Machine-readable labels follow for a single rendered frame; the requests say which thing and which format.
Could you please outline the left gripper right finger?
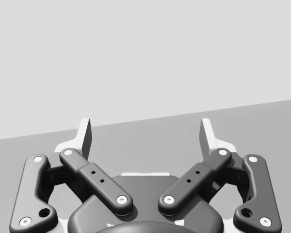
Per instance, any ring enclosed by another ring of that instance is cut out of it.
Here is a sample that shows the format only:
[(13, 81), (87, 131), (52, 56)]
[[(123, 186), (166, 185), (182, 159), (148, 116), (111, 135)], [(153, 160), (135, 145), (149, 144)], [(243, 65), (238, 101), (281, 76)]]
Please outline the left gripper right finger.
[(282, 222), (266, 160), (255, 154), (241, 157), (233, 144), (216, 138), (208, 118), (201, 119), (199, 143), (203, 161), (159, 197), (159, 212), (174, 216), (194, 196), (210, 201), (225, 184), (231, 184), (243, 201), (234, 212), (234, 228), (243, 233), (280, 233)]

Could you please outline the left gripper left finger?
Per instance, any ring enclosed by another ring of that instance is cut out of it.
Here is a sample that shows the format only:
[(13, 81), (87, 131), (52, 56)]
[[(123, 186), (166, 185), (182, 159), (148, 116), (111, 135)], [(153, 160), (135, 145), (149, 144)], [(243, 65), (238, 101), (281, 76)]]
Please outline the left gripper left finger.
[(49, 198), (54, 187), (63, 183), (82, 202), (95, 196), (116, 216), (132, 212), (132, 196), (97, 164), (88, 161), (91, 143), (91, 122), (84, 118), (75, 138), (58, 144), (51, 157), (37, 154), (25, 160), (10, 232), (47, 233), (56, 228), (59, 219)]

